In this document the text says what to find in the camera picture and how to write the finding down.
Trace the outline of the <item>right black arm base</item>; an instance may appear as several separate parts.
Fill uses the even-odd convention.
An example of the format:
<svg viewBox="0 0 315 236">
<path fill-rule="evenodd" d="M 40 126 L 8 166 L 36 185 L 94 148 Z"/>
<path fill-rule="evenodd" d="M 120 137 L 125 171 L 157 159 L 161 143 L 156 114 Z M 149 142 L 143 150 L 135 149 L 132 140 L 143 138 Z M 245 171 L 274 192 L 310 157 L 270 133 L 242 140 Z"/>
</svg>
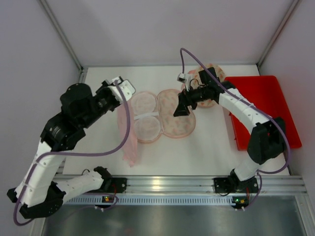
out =
<svg viewBox="0 0 315 236">
<path fill-rule="evenodd" d="M 237 177 L 216 177 L 214 181 L 215 193 L 227 195 L 232 193 L 257 193 L 258 182 L 255 177 L 239 181 Z"/>
</svg>

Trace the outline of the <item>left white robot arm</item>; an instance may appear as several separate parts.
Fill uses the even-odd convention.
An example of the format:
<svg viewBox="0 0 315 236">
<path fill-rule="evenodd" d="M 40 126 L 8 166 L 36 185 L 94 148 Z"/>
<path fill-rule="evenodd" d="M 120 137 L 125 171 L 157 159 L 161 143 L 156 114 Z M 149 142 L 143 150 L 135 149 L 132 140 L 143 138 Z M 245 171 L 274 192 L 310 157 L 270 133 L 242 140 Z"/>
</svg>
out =
<svg viewBox="0 0 315 236">
<path fill-rule="evenodd" d="M 46 123 L 23 181 L 7 192 L 15 203 L 13 219 L 16 225 L 23 225 L 17 220 L 18 213 L 30 223 L 36 218 L 51 216 L 65 202 L 81 194 L 105 193 L 112 188 L 112 176 L 104 167 L 96 167 L 71 180 L 55 182 L 53 178 L 66 156 L 82 156 L 73 149 L 85 137 L 85 129 L 108 111 L 120 105 L 126 107 L 133 93 L 134 89 L 129 89 L 121 79 L 111 84 L 104 81 L 95 95 L 83 83 L 73 84 L 66 90 L 60 97 L 61 112 Z"/>
</svg>

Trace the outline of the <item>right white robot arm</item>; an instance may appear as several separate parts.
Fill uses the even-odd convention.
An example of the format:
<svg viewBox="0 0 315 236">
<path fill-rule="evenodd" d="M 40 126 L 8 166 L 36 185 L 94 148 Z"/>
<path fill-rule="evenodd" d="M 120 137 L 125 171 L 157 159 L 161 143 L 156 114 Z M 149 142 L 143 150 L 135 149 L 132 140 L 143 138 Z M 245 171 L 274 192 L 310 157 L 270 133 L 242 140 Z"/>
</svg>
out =
<svg viewBox="0 0 315 236">
<path fill-rule="evenodd" d="M 202 84 L 196 88 L 190 84 L 190 74 L 179 74 L 177 80 L 185 87 L 178 94 L 178 106 L 173 116 L 188 116 L 198 103 L 209 99 L 230 111 L 250 135 L 248 157 L 233 170 L 239 181 L 245 181 L 252 178 L 266 161 L 278 157 L 288 147 L 285 123 L 282 118 L 272 118 L 259 110 L 231 82 L 220 82 L 213 72 L 212 68 L 200 71 Z"/>
</svg>

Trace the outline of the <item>floral mesh laundry bag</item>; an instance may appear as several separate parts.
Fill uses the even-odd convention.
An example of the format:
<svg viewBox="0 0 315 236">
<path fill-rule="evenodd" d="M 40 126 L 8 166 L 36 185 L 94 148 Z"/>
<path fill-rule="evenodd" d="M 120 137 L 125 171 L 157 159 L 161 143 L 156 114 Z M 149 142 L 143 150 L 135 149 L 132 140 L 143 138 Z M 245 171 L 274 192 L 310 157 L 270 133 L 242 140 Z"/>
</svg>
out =
<svg viewBox="0 0 315 236">
<path fill-rule="evenodd" d="M 226 74 L 224 71 L 217 65 L 217 64 L 207 64 L 207 69 L 213 74 L 213 76 L 216 77 L 216 79 L 220 82 L 223 82 L 226 78 Z M 182 94 L 188 94 L 189 91 L 196 90 L 198 88 L 206 88 L 207 82 L 202 82 L 200 78 L 199 72 L 203 71 L 204 68 L 202 66 L 199 66 L 198 68 L 195 68 L 188 72 L 190 75 L 190 83 L 189 84 L 183 84 L 182 85 Z M 216 102 L 208 99 L 197 103 L 197 106 L 200 108 L 211 108 L 216 105 Z"/>
</svg>

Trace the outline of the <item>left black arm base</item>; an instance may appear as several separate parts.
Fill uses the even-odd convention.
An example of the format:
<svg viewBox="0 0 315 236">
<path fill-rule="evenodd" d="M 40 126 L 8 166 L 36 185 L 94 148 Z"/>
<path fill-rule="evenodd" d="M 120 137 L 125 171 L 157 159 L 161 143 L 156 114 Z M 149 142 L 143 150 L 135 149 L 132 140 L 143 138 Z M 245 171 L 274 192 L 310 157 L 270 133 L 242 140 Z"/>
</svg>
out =
<svg viewBox="0 0 315 236">
<path fill-rule="evenodd" d="M 113 177 L 105 190 L 106 193 L 118 194 L 124 193 L 127 188 L 127 178 L 125 177 Z"/>
</svg>

